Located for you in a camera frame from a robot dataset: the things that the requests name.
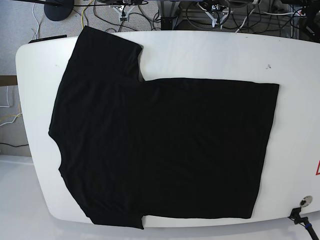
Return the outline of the black T-shirt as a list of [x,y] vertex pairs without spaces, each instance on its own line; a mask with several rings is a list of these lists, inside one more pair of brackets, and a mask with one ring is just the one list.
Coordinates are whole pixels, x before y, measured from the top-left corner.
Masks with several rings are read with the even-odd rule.
[[88,26],[77,38],[48,130],[70,194],[96,225],[251,218],[280,86],[145,81],[142,50]]

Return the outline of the round black stand base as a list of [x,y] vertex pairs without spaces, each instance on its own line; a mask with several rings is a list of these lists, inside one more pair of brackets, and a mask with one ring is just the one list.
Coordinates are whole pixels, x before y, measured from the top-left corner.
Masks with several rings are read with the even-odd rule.
[[62,21],[69,17],[74,5],[74,0],[46,0],[44,14],[51,21]]

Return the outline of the red warning sticker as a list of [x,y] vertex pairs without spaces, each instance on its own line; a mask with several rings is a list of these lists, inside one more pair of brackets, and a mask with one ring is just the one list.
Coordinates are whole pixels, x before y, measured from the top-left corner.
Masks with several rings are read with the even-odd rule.
[[320,161],[318,162],[315,175],[316,175],[316,176],[320,175]]

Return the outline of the round metal table grommet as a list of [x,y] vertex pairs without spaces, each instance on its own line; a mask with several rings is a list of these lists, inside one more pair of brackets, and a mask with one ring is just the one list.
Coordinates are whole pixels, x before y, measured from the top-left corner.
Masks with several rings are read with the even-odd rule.
[[299,203],[301,208],[305,208],[309,206],[313,201],[313,197],[311,195],[305,196]]

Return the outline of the aluminium frame post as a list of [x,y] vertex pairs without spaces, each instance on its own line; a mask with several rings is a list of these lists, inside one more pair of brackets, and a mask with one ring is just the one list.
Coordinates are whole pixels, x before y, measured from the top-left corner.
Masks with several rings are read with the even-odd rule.
[[180,0],[157,0],[162,31],[172,31],[178,24],[181,9]]

